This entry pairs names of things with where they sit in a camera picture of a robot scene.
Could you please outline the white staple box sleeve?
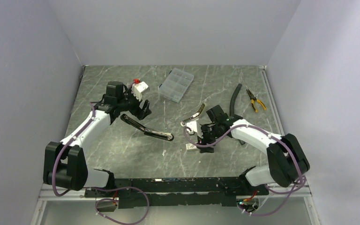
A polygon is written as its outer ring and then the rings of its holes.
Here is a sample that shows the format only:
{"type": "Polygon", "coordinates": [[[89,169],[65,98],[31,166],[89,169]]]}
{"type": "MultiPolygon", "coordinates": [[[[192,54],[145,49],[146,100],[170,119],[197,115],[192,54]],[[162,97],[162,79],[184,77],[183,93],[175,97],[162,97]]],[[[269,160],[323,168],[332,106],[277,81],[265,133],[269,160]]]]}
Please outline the white staple box sleeve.
{"type": "Polygon", "coordinates": [[[187,143],[185,145],[185,147],[186,147],[186,150],[190,150],[190,151],[198,150],[198,148],[195,145],[191,144],[191,143],[187,143]]]}

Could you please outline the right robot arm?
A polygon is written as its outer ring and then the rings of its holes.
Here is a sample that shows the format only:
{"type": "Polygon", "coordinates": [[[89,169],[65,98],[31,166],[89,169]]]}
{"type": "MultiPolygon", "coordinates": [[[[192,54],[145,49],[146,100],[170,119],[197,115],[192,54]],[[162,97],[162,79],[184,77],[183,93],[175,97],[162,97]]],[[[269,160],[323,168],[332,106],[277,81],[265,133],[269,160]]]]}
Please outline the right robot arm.
{"type": "Polygon", "coordinates": [[[303,182],[303,176],[310,169],[304,151],[292,134],[279,135],[266,131],[248,122],[239,115],[229,116],[217,105],[207,111],[211,120],[208,124],[197,124],[191,130],[197,133],[197,147],[201,153],[213,153],[214,146],[225,137],[243,141],[267,156],[265,166],[247,169],[239,181],[240,191],[253,193],[259,185],[276,183],[288,187],[303,182]]]}

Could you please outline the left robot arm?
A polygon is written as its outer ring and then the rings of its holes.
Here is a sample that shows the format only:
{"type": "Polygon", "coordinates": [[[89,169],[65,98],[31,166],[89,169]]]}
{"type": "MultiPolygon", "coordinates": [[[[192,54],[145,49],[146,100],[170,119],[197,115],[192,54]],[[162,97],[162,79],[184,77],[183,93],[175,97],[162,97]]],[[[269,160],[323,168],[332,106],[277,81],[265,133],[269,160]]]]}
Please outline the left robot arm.
{"type": "Polygon", "coordinates": [[[101,100],[90,102],[91,112],[81,125],[61,141],[46,146],[43,182],[52,186],[56,196],[83,188],[96,189],[104,197],[115,192],[113,172],[90,168],[85,153],[121,113],[129,112],[139,120],[151,114],[150,102],[143,100],[147,89],[147,83],[138,79],[129,86],[109,82],[101,100]]]}

